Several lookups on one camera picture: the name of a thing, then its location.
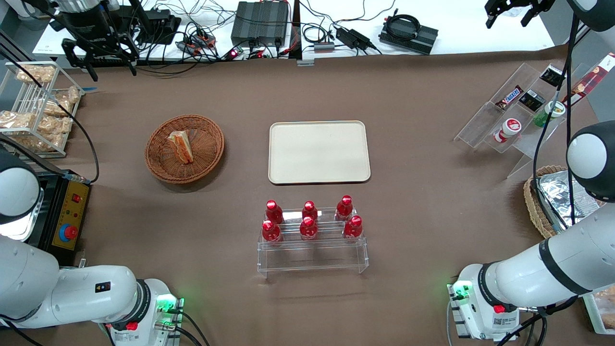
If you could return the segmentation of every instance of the brown table surface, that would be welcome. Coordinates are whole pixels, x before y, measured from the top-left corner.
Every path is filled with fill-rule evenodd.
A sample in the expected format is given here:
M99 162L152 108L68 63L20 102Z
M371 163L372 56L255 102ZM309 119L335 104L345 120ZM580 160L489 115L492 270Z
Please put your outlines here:
M520 153L473 152L452 139L522 62L541 70L562 57L561 49L372 56L301 68L294 60L262 60L201 66L170 79L115 68L98 69L97 83L76 74L81 85L98 87L77 114L100 159L84 255L89 265L125 265L139 278L166 282L186 298L186 312L212 346L445 345L451 277L541 240L523 201L522 182L531 170L506 179ZM143 153L158 125L183 114L216 121L226 147L210 175L172 186L149 173ZM269 182L271 124L351 119L367 128L368 182ZM595 121L581 102L573 129ZM564 135L561 126L544 147L541 166L565 164ZM78 130L67 151L54 162L92 177L92 157ZM332 206L344 194L365 220L370 266L362 275L293 272L266 280L256 271L268 199L288 208L307 199ZM451 332L455 345L492 345ZM90 322L27 333L46 346L108 345ZM27 343L5 331L0 344ZM582 304L549 318L545 345L612 344L590 331Z

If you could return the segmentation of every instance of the wicker basket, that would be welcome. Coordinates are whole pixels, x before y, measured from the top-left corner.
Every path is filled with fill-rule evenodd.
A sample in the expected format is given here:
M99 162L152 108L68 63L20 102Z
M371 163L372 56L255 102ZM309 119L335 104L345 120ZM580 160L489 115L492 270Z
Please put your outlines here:
M536 171L537 177L542 177L545 174L557 173L561 171L565 171L566 167L561 166L545 166ZM528 211L530 212L530 219L538 232L542 234L542 236L546 238L550 238L557 233L551 226L551 222L547 219L547 216L542 211L540 201L534 192L534 189L531 188L532 181L534 177L530 177L528 181L523 185L523 197L525 197L525 204L528 206Z
M167 140L173 131L187 131L194 162L182 163ZM200 115L182 115L160 125L145 148L145 163L163 182L184 184L203 178L218 164L224 151L224 135L212 120Z

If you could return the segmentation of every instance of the red bottle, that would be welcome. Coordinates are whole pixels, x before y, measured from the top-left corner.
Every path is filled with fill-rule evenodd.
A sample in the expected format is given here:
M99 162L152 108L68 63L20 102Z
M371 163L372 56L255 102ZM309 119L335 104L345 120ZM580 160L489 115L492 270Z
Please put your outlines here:
M336 220L347 220L352 214L352 198L348 195L342 197L339 201L338 207L335 209Z
M280 227L274 224L271 220L263 221L263 239L269 243L282 241L282 232Z
M267 216L267 219L271 220L273 223L278 225L284 223L282 208L280 208L274 200L267 202L267 210L265 211L265 215Z
M358 238L363 233L363 219L355 215L344 225L344 238Z
M314 240L318 236L318 225L316 225L314 219L306 216L299 226L299 232L302 240Z
M303 210L301 211L301 217L305 219L306 216L311 217L312 219L314 219L314 221L318 219L318 210L316 209L316 206L312 201L307 201L306 204L303 206Z

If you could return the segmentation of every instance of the emergency stop button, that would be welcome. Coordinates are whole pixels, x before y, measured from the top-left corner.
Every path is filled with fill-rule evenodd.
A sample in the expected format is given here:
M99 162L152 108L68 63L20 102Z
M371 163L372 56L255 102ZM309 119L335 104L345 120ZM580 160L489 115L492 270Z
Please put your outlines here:
M60 240L64 243L68 243L69 241L77 238L77 227L71 225L70 223L65 223L60 227Z

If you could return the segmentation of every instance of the red switch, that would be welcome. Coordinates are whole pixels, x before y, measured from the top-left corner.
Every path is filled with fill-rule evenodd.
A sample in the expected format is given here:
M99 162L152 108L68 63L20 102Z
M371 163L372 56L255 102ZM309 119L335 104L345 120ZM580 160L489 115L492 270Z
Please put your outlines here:
M64 237L68 240L77 238L77 227L68 226L64 229Z

